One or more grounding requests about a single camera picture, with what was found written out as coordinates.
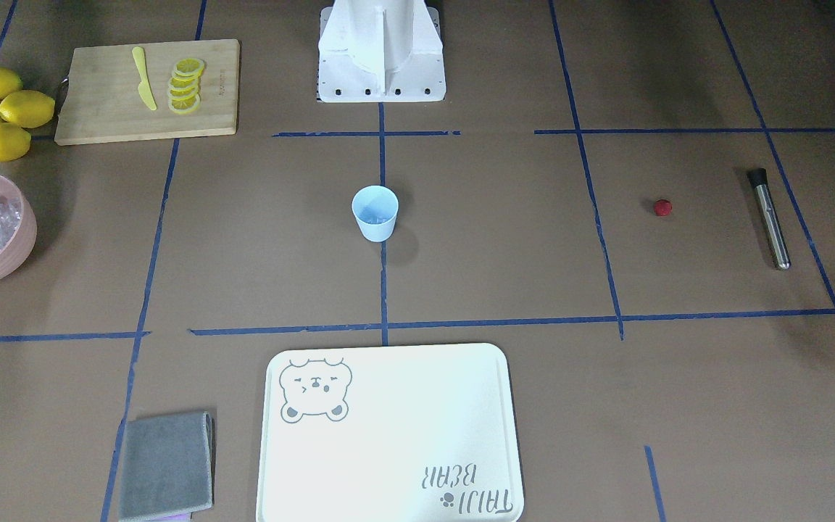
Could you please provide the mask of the clear ice cube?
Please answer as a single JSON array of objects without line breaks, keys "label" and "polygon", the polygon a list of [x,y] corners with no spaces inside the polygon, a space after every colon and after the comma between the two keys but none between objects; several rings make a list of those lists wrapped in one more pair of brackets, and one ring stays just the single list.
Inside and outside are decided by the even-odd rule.
[{"label": "clear ice cube", "polygon": [[367,225],[380,225],[391,221],[394,217],[394,212],[388,211],[384,207],[365,206],[359,209],[357,218]]}]

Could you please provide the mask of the red strawberry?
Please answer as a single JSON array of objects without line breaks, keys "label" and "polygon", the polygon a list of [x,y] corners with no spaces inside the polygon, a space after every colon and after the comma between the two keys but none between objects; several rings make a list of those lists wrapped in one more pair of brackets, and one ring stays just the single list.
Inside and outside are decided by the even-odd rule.
[{"label": "red strawberry", "polygon": [[656,199],[653,202],[652,210],[656,217],[670,217],[673,211],[673,204],[669,199]]}]

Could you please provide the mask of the light blue cup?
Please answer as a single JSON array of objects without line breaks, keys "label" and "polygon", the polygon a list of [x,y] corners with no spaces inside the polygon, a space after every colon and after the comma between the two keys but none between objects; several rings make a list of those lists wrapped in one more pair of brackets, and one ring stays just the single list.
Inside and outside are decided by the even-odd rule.
[{"label": "light blue cup", "polygon": [[[387,223],[367,225],[357,218],[359,209],[365,206],[384,207],[394,212],[394,217]],[[391,237],[399,212],[399,199],[391,189],[379,185],[361,188],[352,198],[351,208],[358,228],[365,239],[371,242],[382,242]]]}]

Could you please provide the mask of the yellow lemon two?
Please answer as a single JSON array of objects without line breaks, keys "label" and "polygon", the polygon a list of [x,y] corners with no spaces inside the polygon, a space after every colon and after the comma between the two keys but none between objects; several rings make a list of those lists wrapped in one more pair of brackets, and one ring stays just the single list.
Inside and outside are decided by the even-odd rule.
[{"label": "yellow lemon two", "polygon": [[0,162],[17,160],[30,151],[32,136],[14,123],[0,123]]}]

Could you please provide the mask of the yellow lemon four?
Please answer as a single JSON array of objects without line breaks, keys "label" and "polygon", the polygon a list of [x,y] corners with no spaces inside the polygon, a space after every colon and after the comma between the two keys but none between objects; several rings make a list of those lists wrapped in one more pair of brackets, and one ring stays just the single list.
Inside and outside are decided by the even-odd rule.
[{"label": "yellow lemon four", "polygon": [[20,128],[40,128],[55,116],[56,102],[40,91],[20,90],[0,102],[0,118]]}]

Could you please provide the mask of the bamboo cutting board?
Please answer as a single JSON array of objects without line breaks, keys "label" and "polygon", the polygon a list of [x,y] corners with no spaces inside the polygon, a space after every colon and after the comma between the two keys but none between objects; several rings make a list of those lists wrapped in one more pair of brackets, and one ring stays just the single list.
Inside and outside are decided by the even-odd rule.
[{"label": "bamboo cutting board", "polygon": [[[57,116],[60,146],[233,135],[238,126],[241,43],[236,39],[74,49],[67,95]],[[196,109],[173,109],[171,79],[183,59],[201,60]]]}]

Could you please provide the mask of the yellow plastic knife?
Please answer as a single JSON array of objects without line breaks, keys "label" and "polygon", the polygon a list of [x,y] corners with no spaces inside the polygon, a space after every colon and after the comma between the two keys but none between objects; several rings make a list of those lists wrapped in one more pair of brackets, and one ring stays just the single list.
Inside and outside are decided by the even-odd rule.
[{"label": "yellow plastic knife", "polygon": [[141,102],[149,110],[158,109],[149,82],[148,64],[146,63],[146,52],[142,46],[135,46],[130,51],[138,74],[137,93]]}]

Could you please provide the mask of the yellow lemon slices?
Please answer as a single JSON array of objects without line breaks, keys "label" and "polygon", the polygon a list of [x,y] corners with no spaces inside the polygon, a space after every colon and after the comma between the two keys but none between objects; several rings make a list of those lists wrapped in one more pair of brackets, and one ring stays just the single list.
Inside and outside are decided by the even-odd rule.
[{"label": "yellow lemon slices", "polygon": [[167,83],[167,106],[175,115],[189,115],[199,108],[200,83],[206,62],[198,57],[179,59],[171,69]]}]

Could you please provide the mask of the grey folded cloth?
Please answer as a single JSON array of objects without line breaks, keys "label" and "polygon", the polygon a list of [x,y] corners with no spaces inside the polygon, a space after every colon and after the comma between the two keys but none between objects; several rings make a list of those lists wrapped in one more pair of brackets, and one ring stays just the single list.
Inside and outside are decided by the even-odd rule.
[{"label": "grey folded cloth", "polygon": [[120,521],[186,521],[212,506],[211,413],[162,414],[128,424],[120,460]]}]

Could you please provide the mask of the cream bear tray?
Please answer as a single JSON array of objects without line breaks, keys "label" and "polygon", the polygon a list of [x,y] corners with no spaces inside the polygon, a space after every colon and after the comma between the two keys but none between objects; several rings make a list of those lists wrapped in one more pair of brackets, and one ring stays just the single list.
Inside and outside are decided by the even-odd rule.
[{"label": "cream bear tray", "polygon": [[490,343],[288,350],[265,374],[258,521],[517,521],[523,470]]}]

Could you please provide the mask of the steel muddler black tip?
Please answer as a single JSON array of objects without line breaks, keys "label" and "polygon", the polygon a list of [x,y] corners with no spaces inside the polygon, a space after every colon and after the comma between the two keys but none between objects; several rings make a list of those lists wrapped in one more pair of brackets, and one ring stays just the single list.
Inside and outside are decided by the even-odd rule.
[{"label": "steel muddler black tip", "polygon": [[788,270],[792,265],[791,258],[786,250],[784,234],[776,214],[776,206],[768,184],[768,172],[761,167],[753,168],[747,172],[747,179],[761,212],[774,264],[778,270]]}]

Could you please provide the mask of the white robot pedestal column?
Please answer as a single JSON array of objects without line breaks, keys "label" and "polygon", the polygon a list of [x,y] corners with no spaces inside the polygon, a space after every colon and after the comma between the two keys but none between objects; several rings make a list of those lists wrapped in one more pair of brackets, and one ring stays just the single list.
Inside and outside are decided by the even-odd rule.
[{"label": "white robot pedestal column", "polygon": [[335,1],[320,13],[316,99],[440,102],[446,94],[436,1]]}]

